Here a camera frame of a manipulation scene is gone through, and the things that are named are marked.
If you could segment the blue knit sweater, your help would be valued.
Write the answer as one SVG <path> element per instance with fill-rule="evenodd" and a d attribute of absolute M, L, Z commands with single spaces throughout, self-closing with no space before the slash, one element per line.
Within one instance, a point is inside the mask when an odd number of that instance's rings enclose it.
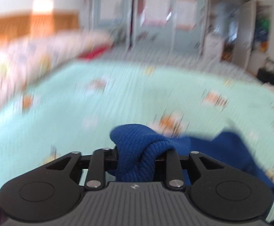
<path fill-rule="evenodd" d="M 274 193 L 273 182 L 256 165 L 241 138 L 232 132 L 221 132 L 211 141 L 190 136 L 169 138 L 145 125 L 126 124 L 115 127 L 110 139 L 118 151 L 118 165 L 108 172 L 118 182 L 152 182 L 157 157 L 168 150 L 183 156 L 198 151 L 257 177 Z"/>

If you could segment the mint bee-print quilt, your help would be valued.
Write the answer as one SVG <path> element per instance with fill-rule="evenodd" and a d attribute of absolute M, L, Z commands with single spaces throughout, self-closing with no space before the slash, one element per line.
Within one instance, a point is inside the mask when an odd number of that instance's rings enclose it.
<path fill-rule="evenodd" d="M 113 147 L 109 133 L 122 124 L 203 139 L 236 132 L 274 181 L 274 94 L 258 81 L 77 61 L 18 93 L 1 110 L 0 188 L 71 151 L 88 155 Z M 268 219 L 274 219 L 274 204 Z"/>

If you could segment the red pillow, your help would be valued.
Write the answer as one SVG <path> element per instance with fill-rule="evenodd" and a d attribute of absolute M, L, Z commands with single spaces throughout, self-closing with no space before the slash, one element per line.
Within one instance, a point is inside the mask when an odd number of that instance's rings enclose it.
<path fill-rule="evenodd" d="M 88 53 L 81 54 L 80 56 L 78 56 L 78 59 L 93 60 L 105 54 L 105 52 L 109 49 L 110 49 L 109 47 L 98 47 Z"/>

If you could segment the rolled floral duvet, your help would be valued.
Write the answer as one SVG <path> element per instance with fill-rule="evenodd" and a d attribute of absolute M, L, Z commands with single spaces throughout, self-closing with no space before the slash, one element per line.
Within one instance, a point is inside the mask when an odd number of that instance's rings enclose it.
<path fill-rule="evenodd" d="M 101 46 L 110 47 L 106 31 L 70 30 L 43 38 L 23 38 L 0 48 L 0 110 L 17 92 L 61 64 Z"/>

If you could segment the black sofa chair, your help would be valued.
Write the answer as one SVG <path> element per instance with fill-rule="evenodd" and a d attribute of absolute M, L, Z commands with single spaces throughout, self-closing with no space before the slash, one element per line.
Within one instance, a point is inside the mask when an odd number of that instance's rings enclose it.
<path fill-rule="evenodd" d="M 257 73 L 257 78 L 263 83 L 270 83 L 274 85 L 274 73 L 260 68 Z"/>

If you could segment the white drawer cabinet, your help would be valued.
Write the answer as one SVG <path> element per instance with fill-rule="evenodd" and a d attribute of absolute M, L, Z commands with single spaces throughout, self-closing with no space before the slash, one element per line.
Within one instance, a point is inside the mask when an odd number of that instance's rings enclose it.
<path fill-rule="evenodd" d="M 224 49 L 224 39 L 215 34 L 208 34 L 205 37 L 204 59 L 220 62 Z"/>

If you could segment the sliding glass wardrobe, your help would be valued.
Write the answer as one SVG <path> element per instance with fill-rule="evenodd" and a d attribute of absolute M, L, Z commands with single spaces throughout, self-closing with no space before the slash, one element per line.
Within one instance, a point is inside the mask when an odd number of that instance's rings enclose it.
<path fill-rule="evenodd" d="M 208 0 L 85 0 L 92 30 L 114 45 L 201 55 Z"/>

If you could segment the white door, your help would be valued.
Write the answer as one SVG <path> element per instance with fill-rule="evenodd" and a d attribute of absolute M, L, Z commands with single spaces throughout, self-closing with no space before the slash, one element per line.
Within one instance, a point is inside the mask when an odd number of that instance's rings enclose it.
<path fill-rule="evenodd" d="M 257 0 L 250 0 L 240 7 L 237 38 L 232 63 L 246 70 L 250 60 L 256 21 Z"/>

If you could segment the wooden headboard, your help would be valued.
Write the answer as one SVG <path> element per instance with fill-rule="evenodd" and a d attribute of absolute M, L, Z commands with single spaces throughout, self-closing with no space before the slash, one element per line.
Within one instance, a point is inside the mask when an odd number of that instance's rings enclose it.
<path fill-rule="evenodd" d="M 0 15 L 0 47 L 22 37 L 46 37 L 79 27 L 79 12 L 75 10 Z"/>

